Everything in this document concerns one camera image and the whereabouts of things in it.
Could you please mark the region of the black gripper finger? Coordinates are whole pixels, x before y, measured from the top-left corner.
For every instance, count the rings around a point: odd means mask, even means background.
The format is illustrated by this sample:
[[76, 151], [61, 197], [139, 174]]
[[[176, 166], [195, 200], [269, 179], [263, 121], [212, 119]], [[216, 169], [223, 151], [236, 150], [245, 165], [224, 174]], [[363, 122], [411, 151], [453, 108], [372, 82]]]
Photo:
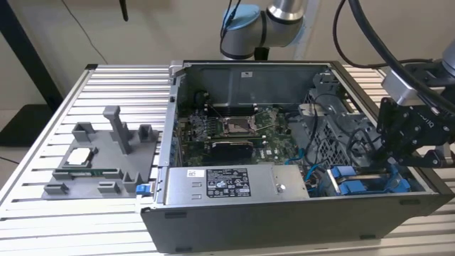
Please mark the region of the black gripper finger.
[[424, 156], [407, 155], [397, 158], [401, 166], [421, 168], [453, 168], [453, 151], [449, 145], [436, 146]]
[[371, 156], [371, 167], [383, 167], [387, 160], [401, 159], [412, 154], [413, 148], [405, 138], [409, 128], [408, 109], [397, 105], [392, 98], [384, 97], [380, 102], [376, 132], [380, 134], [380, 146]]

